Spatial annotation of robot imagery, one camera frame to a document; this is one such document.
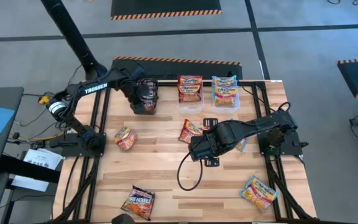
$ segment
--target wooden tabletop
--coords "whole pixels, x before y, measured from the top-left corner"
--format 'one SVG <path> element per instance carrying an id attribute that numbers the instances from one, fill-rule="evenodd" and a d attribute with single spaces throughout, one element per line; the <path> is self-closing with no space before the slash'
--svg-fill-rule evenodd
<path id="1" fill-rule="evenodd" d="M 277 109 L 287 101 L 281 81 L 266 81 L 270 107 Z M 129 103 L 120 91 L 110 95 L 106 120 L 107 145 L 99 164 L 94 197 L 92 222 L 109 222 L 119 214 L 132 190 L 132 185 L 155 192 L 152 222 L 252 222 L 274 220 L 273 206 L 264 213 L 252 203 L 243 199 L 239 192 L 252 175 L 266 184 L 267 171 L 264 158 L 259 154 L 256 136 L 249 138 L 243 153 L 236 149 L 220 157 L 219 167 L 204 168 L 200 185 L 191 192 L 181 190 L 177 183 L 177 169 L 188 153 L 188 145 L 178 141 L 184 120 L 187 118 L 196 126 L 203 125 L 203 118 L 230 118 L 247 121 L 256 118 L 254 100 L 249 93 L 239 90 L 241 107 L 236 114 L 215 114 L 212 107 L 211 88 L 204 88 L 204 108 L 201 114 L 180 114 L 177 109 L 178 92 L 175 87 L 160 87 L 157 114 L 139 116 L 132 112 Z M 83 97 L 78 103 L 76 117 L 89 124 L 94 95 Z M 98 119 L 102 110 L 101 100 Z M 138 134 L 136 144 L 130 151 L 120 150 L 114 143 L 114 135 L 128 126 Z M 61 214 L 63 195 L 74 158 L 63 163 L 62 174 L 53 206 L 55 216 Z M 311 216 L 316 216 L 308 180 L 303 164 L 293 156 L 282 156 L 283 168 L 289 191 Z M 82 158 L 78 160 L 71 179 L 67 204 L 76 193 L 81 173 Z M 200 175 L 199 162 L 188 158 L 180 172 L 182 185 L 194 186 Z M 80 217 L 84 217 L 86 199 L 81 204 Z M 278 198 L 282 216 L 285 207 L 282 197 Z M 137 222 L 145 220 L 130 213 Z"/>

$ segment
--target concrete floor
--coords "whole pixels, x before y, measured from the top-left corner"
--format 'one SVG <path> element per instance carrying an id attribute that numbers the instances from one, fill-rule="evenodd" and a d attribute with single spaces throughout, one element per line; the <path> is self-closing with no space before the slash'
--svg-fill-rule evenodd
<path id="1" fill-rule="evenodd" d="M 84 34 L 250 27 L 243 0 L 221 0 L 222 15 L 132 21 L 111 21 L 108 0 L 63 2 Z M 257 27 L 358 24 L 358 6 L 353 6 L 351 1 L 343 0 L 335 6 L 325 0 L 251 0 L 251 3 Z M 60 35 L 39 1 L 0 0 L 0 37 L 38 35 Z M 358 58 L 358 29 L 260 32 L 259 35 L 270 77 L 284 81 L 293 105 L 291 113 L 300 126 L 298 132 L 311 143 L 304 154 L 318 217 L 358 223 L 358 140 L 348 122 L 358 114 L 358 100 L 351 95 L 335 64 L 336 60 Z M 245 79 L 262 78 L 251 32 L 86 41 L 104 65 L 119 55 L 233 60 L 243 64 Z M 0 42 L 0 86 L 23 86 L 26 93 L 58 91 L 67 85 L 78 65 L 64 40 Z M 75 81 L 83 78 L 80 70 Z M 16 119 L 25 123 L 43 109 L 36 99 L 23 97 Z M 51 123 L 53 119 L 45 113 L 33 125 L 26 128 L 14 125 L 13 130 L 31 135 Z M 51 128 L 45 135 L 57 132 Z M 27 148 L 7 145 L 5 151 L 16 156 Z M 51 202 L 52 198 L 18 202 L 10 222 L 48 220 Z"/>

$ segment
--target clear plastic container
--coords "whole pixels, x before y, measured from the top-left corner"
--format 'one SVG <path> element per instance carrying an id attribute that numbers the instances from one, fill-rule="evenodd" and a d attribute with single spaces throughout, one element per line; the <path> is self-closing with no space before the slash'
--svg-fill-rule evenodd
<path id="1" fill-rule="evenodd" d="M 237 88 L 236 99 L 234 100 L 234 106 L 221 106 L 215 105 L 214 97 L 212 97 L 212 105 L 214 108 L 214 112 L 217 114 L 232 114 L 235 113 L 240 108 L 240 97 L 239 90 Z"/>
<path id="2" fill-rule="evenodd" d="M 197 102 L 179 102 L 178 98 L 178 109 L 182 114 L 198 114 L 204 108 L 204 90 L 203 84 L 201 84 L 201 101 Z"/>

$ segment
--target white paper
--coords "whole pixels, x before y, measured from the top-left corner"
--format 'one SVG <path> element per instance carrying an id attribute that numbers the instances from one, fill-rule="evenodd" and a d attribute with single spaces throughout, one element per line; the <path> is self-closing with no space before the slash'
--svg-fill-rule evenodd
<path id="1" fill-rule="evenodd" d="M 38 166 L 43 166 L 55 170 L 61 159 L 61 155 L 46 149 L 29 149 L 24 157 L 24 162 L 29 162 Z M 16 187 L 24 187 L 42 192 L 47 190 L 48 184 L 49 183 L 46 181 L 35 180 L 33 178 L 22 177 L 19 175 L 15 176 L 12 182 L 12 185 Z"/>

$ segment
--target wooden table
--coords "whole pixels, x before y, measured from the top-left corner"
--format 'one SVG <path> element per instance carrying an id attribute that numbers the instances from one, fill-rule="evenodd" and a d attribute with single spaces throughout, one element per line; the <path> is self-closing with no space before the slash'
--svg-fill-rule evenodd
<path id="1" fill-rule="evenodd" d="M 287 101 L 281 81 L 266 81 L 270 107 L 277 109 Z M 256 136 L 249 138 L 243 153 L 236 149 L 221 156 L 219 167 L 204 168 L 203 179 L 195 190 L 185 192 L 177 183 L 177 169 L 188 152 L 187 144 L 178 141 L 184 119 L 202 126 L 203 118 L 230 118 L 247 121 L 256 118 L 254 100 L 249 93 L 239 90 L 241 107 L 236 114 L 214 114 L 211 104 L 211 88 L 204 88 L 205 106 L 201 114 L 180 114 L 177 110 L 178 93 L 175 87 L 160 87 L 160 99 L 155 116 L 135 115 L 122 92 L 112 91 L 106 120 L 107 145 L 99 164 L 92 222 L 109 222 L 124 213 L 121 205 L 132 190 L 132 185 L 156 193 L 152 222 L 252 222 L 274 220 L 273 207 L 265 213 L 239 195 L 246 182 L 256 175 L 266 184 L 267 172 L 264 158 L 259 154 Z M 83 97 L 78 103 L 76 117 L 89 124 L 94 95 Z M 99 118 L 103 101 L 100 102 Z M 121 151 L 114 143 L 114 135 L 123 126 L 138 134 L 136 145 L 129 151 Z M 63 195 L 74 159 L 66 159 L 53 206 L 55 216 L 62 212 Z M 311 216 L 316 216 L 308 180 L 303 164 L 293 156 L 282 156 L 283 168 L 289 191 Z M 76 193 L 82 159 L 77 163 L 71 179 L 67 203 Z M 189 158 L 180 172 L 181 182 L 189 188 L 200 174 L 199 162 Z M 81 204 L 80 217 L 84 217 L 86 198 Z M 285 207 L 279 198 L 282 216 Z M 145 220 L 130 214 L 135 221 Z"/>

